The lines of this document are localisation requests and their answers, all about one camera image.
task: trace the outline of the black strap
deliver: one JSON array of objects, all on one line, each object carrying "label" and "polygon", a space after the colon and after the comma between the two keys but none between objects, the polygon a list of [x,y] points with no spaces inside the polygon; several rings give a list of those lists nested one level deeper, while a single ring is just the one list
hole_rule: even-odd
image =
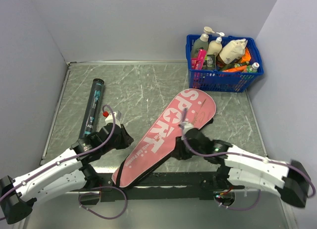
[{"label": "black strap", "polygon": [[124,163],[125,163],[125,160],[127,158],[124,159],[124,161],[121,163],[120,167],[119,167],[119,170],[118,170],[118,174],[117,174],[117,179],[115,180],[115,186],[117,188],[120,187],[120,180],[121,180],[121,175],[122,175],[122,171],[123,171],[123,167],[124,167]]}]

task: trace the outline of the beige bottle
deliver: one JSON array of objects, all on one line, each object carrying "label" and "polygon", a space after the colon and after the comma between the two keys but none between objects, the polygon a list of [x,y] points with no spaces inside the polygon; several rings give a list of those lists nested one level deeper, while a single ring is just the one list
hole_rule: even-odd
[{"label": "beige bottle", "polygon": [[221,41],[222,41],[222,37],[224,37],[224,33],[217,32],[217,34],[219,34],[220,37],[217,37],[215,41],[211,41],[209,43],[207,55],[214,55],[216,57],[222,49]]}]

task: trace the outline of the gray marble surface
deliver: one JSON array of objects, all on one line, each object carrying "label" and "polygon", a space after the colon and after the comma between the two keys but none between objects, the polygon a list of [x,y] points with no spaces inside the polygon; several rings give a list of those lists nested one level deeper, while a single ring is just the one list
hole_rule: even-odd
[{"label": "gray marble surface", "polygon": [[[188,88],[185,63],[142,65],[87,65],[70,66],[70,75],[49,143],[46,162],[70,147],[77,139],[84,116],[92,80],[105,81],[103,104],[122,112],[121,123],[134,138],[124,150],[112,150],[92,165],[97,172],[114,172],[148,131],[169,102]],[[242,149],[264,155],[255,120],[246,93],[207,92],[216,103],[213,124],[203,129],[210,139],[221,139]],[[98,128],[104,124],[100,113]],[[170,158],[156,172],[214,171],[201,157],[186,161]]]}]

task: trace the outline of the cylindrical container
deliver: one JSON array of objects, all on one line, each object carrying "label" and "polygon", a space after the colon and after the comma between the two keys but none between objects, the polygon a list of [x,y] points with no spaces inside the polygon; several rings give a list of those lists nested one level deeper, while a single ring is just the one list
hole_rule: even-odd
[{"label": "cylindrical container", "polygon": [[101,105],[100,101],[103,97],[104,83],[102,79],[93,80],[79,138],[85,137],[95,131]]}]

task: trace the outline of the robotic arm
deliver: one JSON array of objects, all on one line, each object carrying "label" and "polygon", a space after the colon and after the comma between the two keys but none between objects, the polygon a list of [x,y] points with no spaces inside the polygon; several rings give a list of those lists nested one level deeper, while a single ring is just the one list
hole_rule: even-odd
[{"label": "robotic arm", "polygon": [[[314,196],[315,187],[300,162],[274,161],[222,140],[209,140],[189,122],[184,122],[181,127],[183,136],[176,139],[172,157],[186,160],[193,155],[202,156],[212,164],[220,164],[219,180],[226,180],[229,185],[268,191],[295,207],[304,208],[306,199]],[[309,185],[313,189],[310,196]]]},{"label": "robotic arm", "polygon": [[[8,224],[16,223],[32,212],[34,204],[44,203],[54,197],[84,188],[90,190],[98,181],[98,176],[90,162],[100,159],[111,149],[125,149],[133,142],[133,138],[120,124],[120,112],[115,112],[115,126],[113,117],[106,118],[106,125],[99,131],[80,138],[61,155],[37,168],[36,170],[12,179],[6,176],[0,179],[0,192],[4,196],[14,187],[1,202],[1,208]],[[113,134],[109,141],[97,150]]]}]

